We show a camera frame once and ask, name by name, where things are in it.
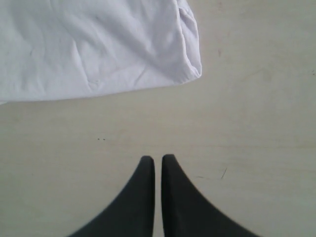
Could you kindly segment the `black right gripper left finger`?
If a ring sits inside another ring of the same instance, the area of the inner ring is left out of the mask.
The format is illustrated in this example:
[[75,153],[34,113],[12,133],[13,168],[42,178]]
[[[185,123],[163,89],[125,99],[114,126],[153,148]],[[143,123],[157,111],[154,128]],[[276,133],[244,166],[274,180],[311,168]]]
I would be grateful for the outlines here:
[[143,156],[118,196],[72,237],[151,237],[155,216],[155,164]]

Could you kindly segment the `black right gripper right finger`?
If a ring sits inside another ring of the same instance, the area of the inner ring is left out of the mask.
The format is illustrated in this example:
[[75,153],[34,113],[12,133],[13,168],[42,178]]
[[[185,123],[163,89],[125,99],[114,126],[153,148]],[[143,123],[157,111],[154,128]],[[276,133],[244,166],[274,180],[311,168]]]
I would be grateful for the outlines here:
[[256,237],[212,205],[189,180],[175,155],[164,155],[161,210],[166,237]]

